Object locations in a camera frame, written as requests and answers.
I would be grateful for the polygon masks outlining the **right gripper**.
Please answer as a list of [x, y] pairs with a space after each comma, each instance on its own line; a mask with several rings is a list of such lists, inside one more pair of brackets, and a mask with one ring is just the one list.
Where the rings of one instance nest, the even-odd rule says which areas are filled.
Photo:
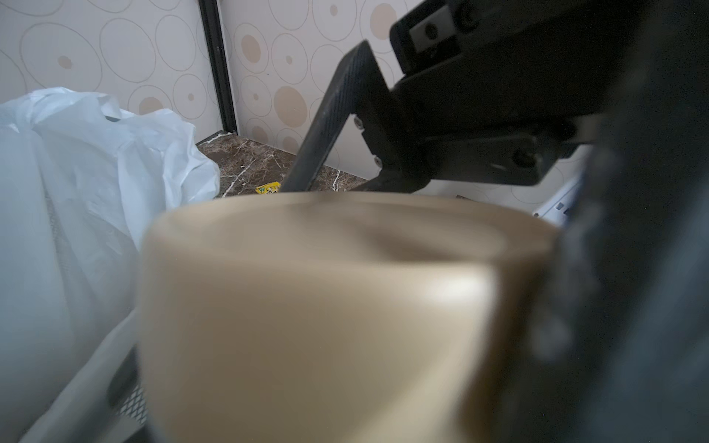
[[354, 48], [354, 114], [378, 175], [364, 189], [433, 180], [533, 186], [600, 114], [642, 1], [426, 1], [395, 22], [389, 86]]

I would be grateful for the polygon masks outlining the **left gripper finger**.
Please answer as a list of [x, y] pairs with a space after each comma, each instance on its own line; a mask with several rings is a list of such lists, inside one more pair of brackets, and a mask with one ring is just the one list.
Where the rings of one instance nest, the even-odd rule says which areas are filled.
[[493, 439], [708, 439], [705, 1], [646, 10], [518, 343]]

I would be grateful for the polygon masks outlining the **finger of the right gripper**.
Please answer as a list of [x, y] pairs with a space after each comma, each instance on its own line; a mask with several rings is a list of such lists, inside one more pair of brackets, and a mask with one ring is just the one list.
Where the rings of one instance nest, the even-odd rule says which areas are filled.
[[388, 155], [387, 98], [388, 88], [370, 44], [360, 42], [337, 66], [280, 191], [310, 191], [350, 116], [362, 121], [367, 146], [384, 160]]

